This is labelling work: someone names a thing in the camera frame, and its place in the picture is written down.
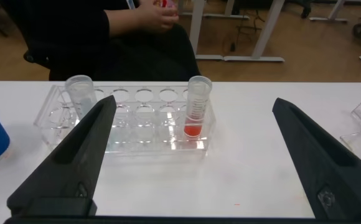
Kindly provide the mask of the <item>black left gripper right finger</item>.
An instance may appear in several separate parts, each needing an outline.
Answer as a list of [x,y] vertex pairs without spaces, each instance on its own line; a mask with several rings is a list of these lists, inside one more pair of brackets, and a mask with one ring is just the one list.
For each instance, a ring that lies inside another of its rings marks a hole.
[[361,160],[291,102],[272,112],[315,218],[361,220]]

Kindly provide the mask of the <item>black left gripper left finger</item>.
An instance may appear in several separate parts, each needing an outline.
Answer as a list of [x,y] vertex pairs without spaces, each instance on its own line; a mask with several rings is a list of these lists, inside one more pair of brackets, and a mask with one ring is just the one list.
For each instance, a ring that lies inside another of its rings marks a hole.
[[114,96],[100,100],[12,193],[14,217],[89,217],[116,112]]

